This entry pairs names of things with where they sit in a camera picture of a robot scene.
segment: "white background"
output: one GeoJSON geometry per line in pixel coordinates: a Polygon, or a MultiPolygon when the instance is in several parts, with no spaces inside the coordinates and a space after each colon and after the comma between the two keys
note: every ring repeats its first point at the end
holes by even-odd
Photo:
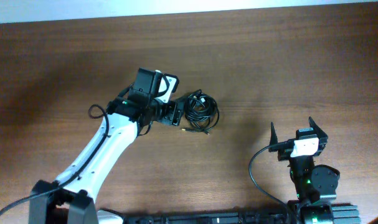
{"type": "Polygon", "coordinates": [[[375,0],[0,0],[0,23],[372,1],[375,0]]]}

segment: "wooden table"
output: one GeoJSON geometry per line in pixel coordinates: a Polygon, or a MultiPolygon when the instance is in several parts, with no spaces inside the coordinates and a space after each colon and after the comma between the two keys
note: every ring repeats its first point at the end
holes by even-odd
{"type": "MultiPolygon", "coordinates": [[[[274,205],[248,162],[271,121],[284,141],[310,115],[329,135],[316,164],[341,171],[336,201],[358,205],[364,222],[378,216],[378,3],[0,24],[0,208],[78,156],[100,124],[88,107],[106,106],[139,67],[177,75],[175,97],[203,89],[220,123],[210,136],[153,125],[119,158],[98,208],[274,205]]],[[[283,201],[296,198],[287,165],[266,152],[253,168],[283,201]]]]}

